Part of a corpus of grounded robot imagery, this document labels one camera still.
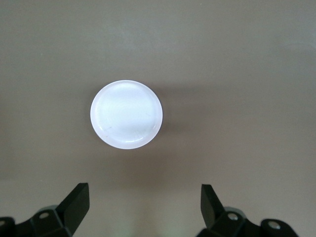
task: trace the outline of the table surface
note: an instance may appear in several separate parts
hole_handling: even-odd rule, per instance
[[[316,1],[0,1],[0,216],[79,182],[76,237],[194,237],[200,186],[250,221],[316,236]],[[150,87],[157,137],[108,146],[89,110],[110,82]]]

